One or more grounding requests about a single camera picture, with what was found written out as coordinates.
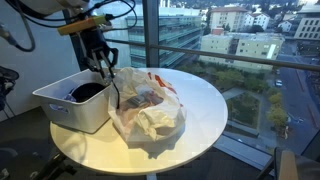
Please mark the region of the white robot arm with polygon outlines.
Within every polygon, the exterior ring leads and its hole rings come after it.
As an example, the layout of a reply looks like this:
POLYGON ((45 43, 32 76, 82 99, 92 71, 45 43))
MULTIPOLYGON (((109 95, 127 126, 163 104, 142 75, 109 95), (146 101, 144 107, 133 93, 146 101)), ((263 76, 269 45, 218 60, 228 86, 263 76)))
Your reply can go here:
POLYGON ((29 20, 36 18, 47 21, 47 16, 58 11, 78 10, 78 13, 70 17, 70 23, 57 26, 57 31, 60 35, 78 35, 85 65, 91 71, 98 72, 106 83, 110 83, 114 78, 112 68, 117 63, 118 50, 107 45, 100 26, 106 25, 107 30, 112 30, 111 20, 115 19, 115 16, 96 16, 92 11, 111 1, 96 3, 83 11, 90 0, 7 0, 24 19, 29 20))

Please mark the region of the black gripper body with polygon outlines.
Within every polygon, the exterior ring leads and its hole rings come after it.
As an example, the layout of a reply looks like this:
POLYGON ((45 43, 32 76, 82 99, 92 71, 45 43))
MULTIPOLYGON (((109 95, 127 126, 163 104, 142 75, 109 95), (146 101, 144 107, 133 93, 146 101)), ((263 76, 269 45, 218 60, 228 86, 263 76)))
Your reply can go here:
POLYGON ((103 51, 109 57, 114 66, 117 64, 119 50, 108 46, 100 29, 91 28, 84 30, 80 33, 80 39, 84 45, 86 56, 89 59, 93 60, 92 53, 96 53, 97 59, 101 62, 102 58, 99 52, 103 51))

